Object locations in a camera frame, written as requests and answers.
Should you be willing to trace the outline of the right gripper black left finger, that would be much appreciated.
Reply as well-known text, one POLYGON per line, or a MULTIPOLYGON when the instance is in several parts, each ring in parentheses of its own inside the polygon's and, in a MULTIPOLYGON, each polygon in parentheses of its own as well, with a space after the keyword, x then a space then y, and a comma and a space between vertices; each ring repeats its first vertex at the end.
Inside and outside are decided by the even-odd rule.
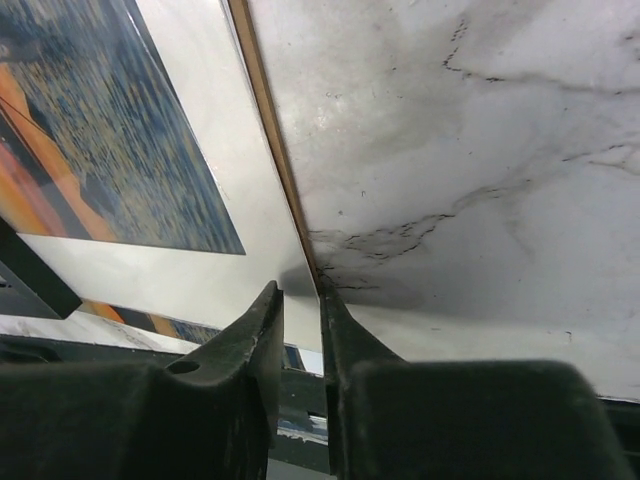
POLYGON ((5 479, 262 479, 277 431, 284 296, 176 361, 1 354, 5 479))

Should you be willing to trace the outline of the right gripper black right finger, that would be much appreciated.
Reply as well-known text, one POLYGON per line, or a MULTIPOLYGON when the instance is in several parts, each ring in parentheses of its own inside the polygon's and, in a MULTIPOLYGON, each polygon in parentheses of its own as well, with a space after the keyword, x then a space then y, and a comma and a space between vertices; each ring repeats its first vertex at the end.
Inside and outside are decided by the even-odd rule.
POLYGON ((329 465, 340 479, 631 479, 602 402, 550 360, 411 363, 320 298, 329 465))

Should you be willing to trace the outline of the black picture frame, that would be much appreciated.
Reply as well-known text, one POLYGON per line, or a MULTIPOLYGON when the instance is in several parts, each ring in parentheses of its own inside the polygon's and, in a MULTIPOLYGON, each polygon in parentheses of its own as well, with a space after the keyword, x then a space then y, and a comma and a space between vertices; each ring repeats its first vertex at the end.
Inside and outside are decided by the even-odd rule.
POLYGON ((1 314, 64 320, 81 298, 1 219, 1 314))

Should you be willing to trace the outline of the brown frame backing board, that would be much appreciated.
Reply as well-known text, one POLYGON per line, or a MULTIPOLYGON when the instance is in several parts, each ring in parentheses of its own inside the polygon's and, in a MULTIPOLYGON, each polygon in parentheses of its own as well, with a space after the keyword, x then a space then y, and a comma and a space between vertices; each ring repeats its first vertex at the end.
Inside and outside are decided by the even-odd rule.
POLYGON ((280 128, 277 108, 273 100, 265 69, 259 39, 251 13, 250 2, 229 1, 228 5, 248 72, 249 83, 256 99, 257 108, 274 159, 278 177, 293 217, 306 266, 313 280, 314 288, 318 290, 322 288, 322 283, 317 273, 313 247, 308 238, 304 209, 291 168, 289 152, 280 128))

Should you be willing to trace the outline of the sunset fishing photo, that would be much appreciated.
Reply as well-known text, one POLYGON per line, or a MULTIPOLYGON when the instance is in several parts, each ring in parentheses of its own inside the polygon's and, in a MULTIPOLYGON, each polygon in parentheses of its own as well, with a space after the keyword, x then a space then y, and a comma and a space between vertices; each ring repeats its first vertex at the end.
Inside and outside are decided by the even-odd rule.
POLYGON ((138 5, 1 5, 1 215, 24 234, 244 248, 138 5))

